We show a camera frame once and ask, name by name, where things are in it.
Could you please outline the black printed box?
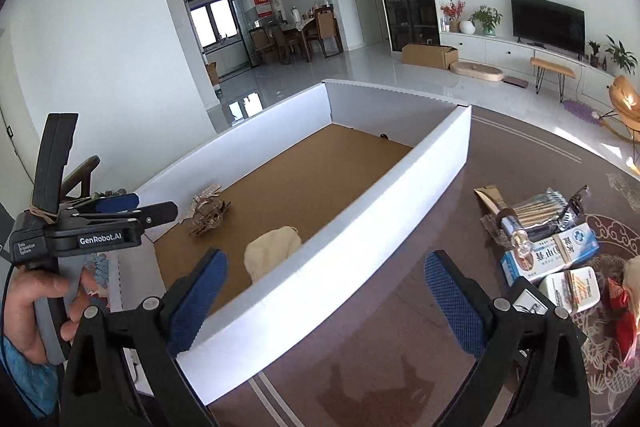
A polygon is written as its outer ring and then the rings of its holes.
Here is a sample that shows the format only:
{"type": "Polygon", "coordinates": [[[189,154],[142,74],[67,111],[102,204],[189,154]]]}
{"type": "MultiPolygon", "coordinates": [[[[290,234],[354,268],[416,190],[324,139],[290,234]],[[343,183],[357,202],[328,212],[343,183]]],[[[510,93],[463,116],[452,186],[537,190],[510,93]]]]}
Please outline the black printed box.
{"type": "Polygon", "coordinates": [[[539,351],[546,341],[546,326],[553,321],[564,321],[565,326],[572,328],[572,343],[576,343],[578,348],[587,340],[587,336],[570,321],[568,312],[561,309],[561,313],[557,314],[556,304],[524,277],[518,277],[513,282],[503,299],[509,303],[509,309],[500,312],[497,309],[498,300],[494,301],[494,319],[491,329],[487,331],[486,343],[498,338],[510,338],[512,343],[518,343],[518,350],[539,351]]]}

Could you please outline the blue white medicine box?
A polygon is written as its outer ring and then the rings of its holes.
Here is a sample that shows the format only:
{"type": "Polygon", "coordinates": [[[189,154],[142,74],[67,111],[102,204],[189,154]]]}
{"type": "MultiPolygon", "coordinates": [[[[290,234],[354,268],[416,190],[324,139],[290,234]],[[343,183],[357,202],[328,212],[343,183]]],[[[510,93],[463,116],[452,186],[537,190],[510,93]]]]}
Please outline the blue white medicine box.
{"type": "Polygon", "coordinates": [[[589,260],[598,249],[594,232],[587,223],[582,223],[533,243],[533,249],[524,257],[507,251],[500,265],[509,286],[519,277],[537,283],[550,274],[589,260]]]}

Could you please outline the white sunscreen bottle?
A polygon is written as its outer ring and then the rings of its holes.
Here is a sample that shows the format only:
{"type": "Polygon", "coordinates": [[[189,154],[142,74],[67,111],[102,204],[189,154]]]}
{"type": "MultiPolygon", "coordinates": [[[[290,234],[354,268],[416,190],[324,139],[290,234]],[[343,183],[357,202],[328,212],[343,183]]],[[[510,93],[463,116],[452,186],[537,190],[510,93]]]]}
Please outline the white sunscreen bottle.
{"type": "Polygon", "coordinates": [[[545,277],[538,289],[555,306],[570,315],[587,311],[600,303],[600,287],[593,267],[556,272],[545,277]]]}

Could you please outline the small glass perfume bottle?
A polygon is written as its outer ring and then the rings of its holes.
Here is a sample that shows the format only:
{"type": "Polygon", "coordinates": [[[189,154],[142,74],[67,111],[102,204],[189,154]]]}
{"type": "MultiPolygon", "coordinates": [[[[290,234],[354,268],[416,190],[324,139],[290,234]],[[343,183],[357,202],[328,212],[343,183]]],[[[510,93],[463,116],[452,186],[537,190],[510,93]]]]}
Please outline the small glass perfume bottle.
{"type": "Polygon", "coordinates": [[[525,271],[533,269],[534,243],[529,239],[513,209],[503,208],[498,211],[496,223],[506,234],[512,246],[512,253],[518,265],[525,271]]]}

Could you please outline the cream knit glove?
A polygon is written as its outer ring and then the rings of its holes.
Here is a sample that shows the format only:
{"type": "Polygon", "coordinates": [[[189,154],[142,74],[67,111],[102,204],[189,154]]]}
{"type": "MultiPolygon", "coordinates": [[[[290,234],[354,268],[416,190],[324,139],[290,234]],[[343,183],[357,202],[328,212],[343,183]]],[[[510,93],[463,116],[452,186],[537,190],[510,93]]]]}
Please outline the cream knit glove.
{"type": "Polygon", "coordinates": [[[250,242],[244,251],[244,267],[253,284],[276,269],[296,253],[302,240],[296,228],[282,227],[262,234],[250,242]]]}
{"type": "Polygon", "coordinates": [[[623,272],[623,288],[627,291],[629,300],[636,305],[640,297],[640,257],[633,257],[625,262],[623,272]]]}

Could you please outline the chopsticks bundle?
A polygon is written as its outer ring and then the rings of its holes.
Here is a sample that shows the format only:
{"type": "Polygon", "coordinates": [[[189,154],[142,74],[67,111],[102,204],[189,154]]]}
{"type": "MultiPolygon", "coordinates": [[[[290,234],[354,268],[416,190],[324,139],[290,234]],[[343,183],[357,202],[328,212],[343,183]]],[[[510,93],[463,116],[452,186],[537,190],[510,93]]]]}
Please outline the chopsticks bundle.
{"type": "MultiPolygon", "coordinates": [[[[480,218],[485,230],[498,244],[509,243],[506,234],[496,223],[498,211],[508,208],[498,188],[495,185],[485,185],[477,187],[474,194],[487,209],[484,216],[480,218]]],[[[515,204],[512,209],[529,238],[536,242],[555,233],[564,232],[558,228],[558,217],[566,203],[567,199],[560,192],[549,187],[544,193],[515,204]]]]}

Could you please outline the red snack packet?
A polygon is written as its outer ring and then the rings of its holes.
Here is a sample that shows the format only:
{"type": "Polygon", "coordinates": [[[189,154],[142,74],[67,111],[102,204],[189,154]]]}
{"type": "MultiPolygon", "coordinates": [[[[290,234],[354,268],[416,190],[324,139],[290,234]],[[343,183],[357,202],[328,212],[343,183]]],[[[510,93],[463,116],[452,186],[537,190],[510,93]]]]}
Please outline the red snack packet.
{"type": "Polygon", "coordinates": [[[613,313],[614,337],[620,358],[629,364],[636,356],[639,335],[639,303],[629,300],[623,280],[606,279],[605,304],[613,313]]]}

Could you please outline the black frame eyeglasses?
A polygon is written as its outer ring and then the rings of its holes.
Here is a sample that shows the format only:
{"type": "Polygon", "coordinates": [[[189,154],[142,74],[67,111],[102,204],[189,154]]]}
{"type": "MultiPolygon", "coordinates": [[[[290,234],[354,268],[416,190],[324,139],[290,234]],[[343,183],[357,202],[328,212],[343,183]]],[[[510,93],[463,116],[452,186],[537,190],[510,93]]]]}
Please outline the black frame eyeglasses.
{"type": "Polygon", "coordinates": [[[589,195],[589,186],[584,185],[567,199],[567,203],[558,217],[558,228],[560,231],[566,231],[585,222],[585,203],[589,195]]]}

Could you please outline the wooden model toy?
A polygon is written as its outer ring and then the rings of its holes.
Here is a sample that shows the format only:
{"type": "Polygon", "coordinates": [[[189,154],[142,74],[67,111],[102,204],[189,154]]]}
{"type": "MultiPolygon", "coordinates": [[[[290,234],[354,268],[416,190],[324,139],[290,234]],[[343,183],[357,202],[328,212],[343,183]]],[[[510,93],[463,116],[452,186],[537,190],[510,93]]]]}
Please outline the wooden model toy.
{"type": "Polygon", "coordinates": [[[222,198],[221,185],[213,183],[193,196],[180,223],[186,226],[190,235],[216,230],[224,222],[224,215],[230,206],[231,202],[222,198]]]}

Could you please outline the large white cardboard box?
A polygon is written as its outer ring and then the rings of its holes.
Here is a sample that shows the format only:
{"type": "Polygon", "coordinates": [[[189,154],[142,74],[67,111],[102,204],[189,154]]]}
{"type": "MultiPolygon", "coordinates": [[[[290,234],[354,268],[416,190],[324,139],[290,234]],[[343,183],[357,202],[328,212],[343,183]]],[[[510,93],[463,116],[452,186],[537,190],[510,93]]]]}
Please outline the large white cardboard box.
{"type": "Polygon", "coordinates": [[[132,309],[161,296],[207,249],[228,275],[178,361],[212,403],[303,340],[378,271],[435,206],[468,158],[472,109],[451,98],[326,80],[221,133],[145,183],[142,204],[217,183],[231,206],[200,236],[180,221],[110,256],[110,299],[132,309]],[[282,227],[302,246],[253,284],[246,246],[282,227]]]}

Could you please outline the round floor cushion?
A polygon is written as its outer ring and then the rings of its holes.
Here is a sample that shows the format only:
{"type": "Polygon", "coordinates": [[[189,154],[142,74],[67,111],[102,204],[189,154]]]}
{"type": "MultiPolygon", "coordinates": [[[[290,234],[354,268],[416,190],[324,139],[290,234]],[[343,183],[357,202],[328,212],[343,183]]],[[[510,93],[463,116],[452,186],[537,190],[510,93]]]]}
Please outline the round floor cushion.
{"type": "Polygon", "coordinates": [[[453,62],[450,64],[449,70],[460,76],[490,82],[500,82],[504,78],[504,72],[500,68],[475,62],[453,62]]]}

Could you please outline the brown cardboard box on floor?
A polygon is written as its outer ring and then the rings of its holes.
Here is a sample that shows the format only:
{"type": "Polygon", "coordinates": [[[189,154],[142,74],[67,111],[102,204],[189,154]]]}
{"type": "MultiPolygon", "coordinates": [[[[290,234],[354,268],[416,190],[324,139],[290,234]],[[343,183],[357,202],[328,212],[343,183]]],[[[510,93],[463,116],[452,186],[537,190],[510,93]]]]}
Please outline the brown cardboard box on floor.
{"type": "Polygon", "coordinates": [[[448,70],[457,60],[458,50],[452,46],[410,43],[401,50],[401,61],[408,65],[448,70]]]}

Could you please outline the green potted plant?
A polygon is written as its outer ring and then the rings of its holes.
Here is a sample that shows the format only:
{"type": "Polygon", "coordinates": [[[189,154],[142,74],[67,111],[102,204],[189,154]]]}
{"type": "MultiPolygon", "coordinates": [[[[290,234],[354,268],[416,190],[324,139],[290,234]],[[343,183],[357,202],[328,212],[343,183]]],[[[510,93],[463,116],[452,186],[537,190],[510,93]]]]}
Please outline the green potted plant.
{"type": "Polygon", "coordinates": [[[503,15],[496,9],[488,5],[481,5],[471,15],[474,24],[480,24],[485,36],[494,36],[497,27],[501,24],[503,15]]]}

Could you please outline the black flat television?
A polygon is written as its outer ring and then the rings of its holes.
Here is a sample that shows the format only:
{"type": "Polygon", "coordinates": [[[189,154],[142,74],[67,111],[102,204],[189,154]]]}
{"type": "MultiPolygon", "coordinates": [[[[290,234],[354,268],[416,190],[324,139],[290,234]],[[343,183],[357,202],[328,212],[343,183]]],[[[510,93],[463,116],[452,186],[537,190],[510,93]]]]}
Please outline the black flat television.
{"type": "Polygon", "coordinates": [[[548,0],[510,0],[516,38],[574,54],[586,47],[585,12],[548,0]]]}

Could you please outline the red flower vase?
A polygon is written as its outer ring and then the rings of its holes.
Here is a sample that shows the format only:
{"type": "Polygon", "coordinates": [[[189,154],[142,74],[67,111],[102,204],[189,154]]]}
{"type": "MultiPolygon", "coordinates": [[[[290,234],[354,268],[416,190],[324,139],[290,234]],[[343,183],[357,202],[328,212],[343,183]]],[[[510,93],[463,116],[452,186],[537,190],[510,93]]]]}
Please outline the red flower vase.
{"type": "Polygon", "coordinates": [[[447,3],[440,5],[440,10],[447,20],[449,30],[451,32],[460,31],[460,22],[465,9],[465,2],[462,0],[449,0],[447,3]]]}

